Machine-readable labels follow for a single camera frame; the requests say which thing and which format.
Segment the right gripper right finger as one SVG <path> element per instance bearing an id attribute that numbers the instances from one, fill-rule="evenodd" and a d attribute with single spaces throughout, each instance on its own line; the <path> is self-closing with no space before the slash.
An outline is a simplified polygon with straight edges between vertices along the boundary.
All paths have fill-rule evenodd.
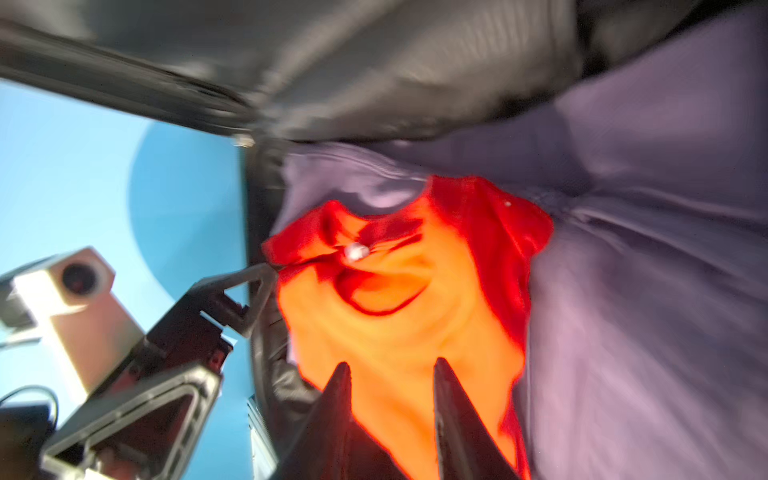
<path id="1" fill-rule="evenodd" d="M 442 480 L 519 480 L 491 438 L 449 362 L 433 369 L 438 470 Z"/>

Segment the red t-shirt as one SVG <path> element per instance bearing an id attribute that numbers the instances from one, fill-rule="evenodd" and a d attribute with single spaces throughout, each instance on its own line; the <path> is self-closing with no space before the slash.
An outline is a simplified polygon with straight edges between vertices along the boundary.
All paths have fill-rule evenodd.
<path id="1" fill-rule="evenodd" d="M 355 419 L 413 479 L 438 475 L 433 367 L 449 362 L 507 463 L 530 468 L 512 390 L 525 366 L 533 258 L 550 216 L 480 177 L 429 178 L 402 209 L 330 201 L 263 246 L 301 376 L 339 363 Z"/>

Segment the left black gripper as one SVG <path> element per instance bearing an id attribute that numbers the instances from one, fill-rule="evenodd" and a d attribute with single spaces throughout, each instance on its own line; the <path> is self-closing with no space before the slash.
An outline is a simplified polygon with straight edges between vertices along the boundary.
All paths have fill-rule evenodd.
<path id="1" fill-rule="evenodd" d="M 261 263 L 193 284 L 178 302 L 185 312 L 165 314 L 44 443 L 41 469 L 55 479 L 181 478 L 234 349 L 217 324 L 249 339 L 276 282 Z"/>

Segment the purple pants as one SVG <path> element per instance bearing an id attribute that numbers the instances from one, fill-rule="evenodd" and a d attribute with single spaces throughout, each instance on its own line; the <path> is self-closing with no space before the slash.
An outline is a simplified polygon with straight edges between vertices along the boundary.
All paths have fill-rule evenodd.
<path id="1" fill-rule="evenodd" d="M 538 479 L 767 475 L 767 5 L 724 9 L 512 121 L 309 145 L 279 227 L 390 213 L 427 167 L 541 205 L 518 398 Z"/>

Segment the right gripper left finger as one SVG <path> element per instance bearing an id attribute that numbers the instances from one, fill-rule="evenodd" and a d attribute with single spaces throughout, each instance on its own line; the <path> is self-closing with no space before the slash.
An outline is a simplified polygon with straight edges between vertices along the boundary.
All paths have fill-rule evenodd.
<path id="1" fill-rule="evenodd" d="M 321 390 L 293 373 L 269 407 L 278 460 L 273 479 L 403 479 L 352 413 L 352 375 L 339 363 Z"/>

